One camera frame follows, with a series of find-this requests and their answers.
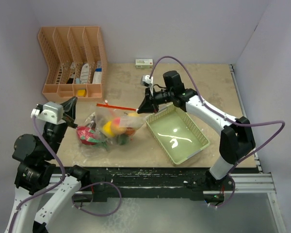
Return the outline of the yellow potato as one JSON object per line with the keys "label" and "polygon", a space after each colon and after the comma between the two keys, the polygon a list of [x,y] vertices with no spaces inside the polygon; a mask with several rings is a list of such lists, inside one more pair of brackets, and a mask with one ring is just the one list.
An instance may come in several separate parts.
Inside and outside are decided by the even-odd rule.
{"label": "yellow potato", "polygon": [[130,113],[127,114],[127,116],[128,116],[128,118],[134,119],[134,120],[141,118],[140,115],[137,114],[136,112],[130,112]]}

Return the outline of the yellow lemon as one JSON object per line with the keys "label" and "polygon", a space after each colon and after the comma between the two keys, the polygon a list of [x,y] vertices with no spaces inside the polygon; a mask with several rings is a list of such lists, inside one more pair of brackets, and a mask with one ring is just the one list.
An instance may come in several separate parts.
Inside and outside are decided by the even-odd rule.
{"label": "yellow lemon", "polygon": [[115,136],[115,134],[112,132],[111,124],[112,122],[108,121],[106,124],[103,125],[101,129],[102,133],[108,138],[112,138]]}

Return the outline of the green avocado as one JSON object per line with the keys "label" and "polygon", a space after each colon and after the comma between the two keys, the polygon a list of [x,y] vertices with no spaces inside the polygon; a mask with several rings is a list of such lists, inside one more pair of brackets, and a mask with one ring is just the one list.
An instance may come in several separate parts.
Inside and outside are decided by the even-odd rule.
{"label": "green avocado", "polygon": [[130,137],[126,134],[121,134],[116,137],[116,143],[118,145],[125,145],[130,141]]}

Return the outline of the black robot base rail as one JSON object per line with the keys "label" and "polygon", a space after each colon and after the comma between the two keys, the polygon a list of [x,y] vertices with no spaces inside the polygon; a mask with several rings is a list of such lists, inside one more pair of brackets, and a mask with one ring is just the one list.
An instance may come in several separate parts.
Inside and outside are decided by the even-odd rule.
{"label": "black robot base rail", "polygon": [[81,183],[79,193],[95,202],[118,197],[223,202],[224,192],[235,189],[231,177],[215,181],[204,168],[73,166],[66,173]]}

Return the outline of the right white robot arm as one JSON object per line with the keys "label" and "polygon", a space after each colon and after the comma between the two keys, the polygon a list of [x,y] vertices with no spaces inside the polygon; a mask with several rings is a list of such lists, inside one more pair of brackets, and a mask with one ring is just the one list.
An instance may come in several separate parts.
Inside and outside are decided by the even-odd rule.
{"label": "right white robot arm", "polygon": [[233,166],[256,146],[250,122],[244,116],[236,118],[224,113],[200,97],[197,91],[185,88],[180,74],[175,70],[164,73],[163,79],[165,87],[155,91],[152,77],[144,75],[141,78],[145,97],[137,112],[157,113],[159,105],[171,102],[213,128],[220,136],[220,156],[208,171],[206,185],[211,190],[217,190]]}

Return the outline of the peach fruit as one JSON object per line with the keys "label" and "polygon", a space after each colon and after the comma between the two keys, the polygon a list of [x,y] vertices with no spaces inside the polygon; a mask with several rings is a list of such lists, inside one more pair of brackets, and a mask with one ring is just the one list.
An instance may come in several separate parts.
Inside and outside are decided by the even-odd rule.
{"label": "peach fruit", "polygon": [[124,134],[126,131],[126,127],[120,126],[120,117],[116,117],[112,120],[111,129],[115,135]]}

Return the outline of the clear zip top bag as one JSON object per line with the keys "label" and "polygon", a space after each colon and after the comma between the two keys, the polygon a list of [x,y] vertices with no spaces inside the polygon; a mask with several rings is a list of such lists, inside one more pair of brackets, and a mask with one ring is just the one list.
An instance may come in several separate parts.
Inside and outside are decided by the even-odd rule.
{"label": "clear zip top bag", "polygon": [[98,103],[76,129],[81,154],[93,158],[126,145],[145,122],[136,109],[110,105],[107,100]]}

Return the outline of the pink dragon fruit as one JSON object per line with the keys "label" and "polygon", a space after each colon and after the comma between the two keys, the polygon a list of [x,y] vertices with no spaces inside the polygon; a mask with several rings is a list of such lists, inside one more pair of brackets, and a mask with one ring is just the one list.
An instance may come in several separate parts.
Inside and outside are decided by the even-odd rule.
{"label": "pink dragon fruit", "polygon": [[77,127],[77,137],[80,142],[87,146],[106,146],[105,137],[95,130],[95,128],[88,126]]}

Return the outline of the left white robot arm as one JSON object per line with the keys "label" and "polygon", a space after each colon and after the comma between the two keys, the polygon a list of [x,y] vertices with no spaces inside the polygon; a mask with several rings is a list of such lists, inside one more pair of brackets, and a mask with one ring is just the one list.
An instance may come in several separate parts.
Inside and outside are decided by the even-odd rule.
{"label": "left white robot arm", "polygon": [[78,190],[90,185],[90,172],[80,166],[66,170],[57,156],[67,128],[76,129],[76,104],[71,97],[63,103],[37,105],[33,123],[43,121],[43,132],[23,134],[14,143],[12,158],[19,162],[15,198],[6,228],[8,233],[47,233],[51,221]]}

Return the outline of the small orange pumpkin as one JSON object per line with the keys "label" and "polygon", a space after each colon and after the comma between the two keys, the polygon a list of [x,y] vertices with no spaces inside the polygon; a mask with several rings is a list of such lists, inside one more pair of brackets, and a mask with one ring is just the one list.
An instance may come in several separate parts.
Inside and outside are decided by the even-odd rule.
{"label": "small orange pumpkin", "polygon": [[126,131],[125,131],[125,135],[128,135],[128,136],[132,136],[134,135],[136,132],[136,129],[135,128],[130,128],[130,127],[127,127]]}

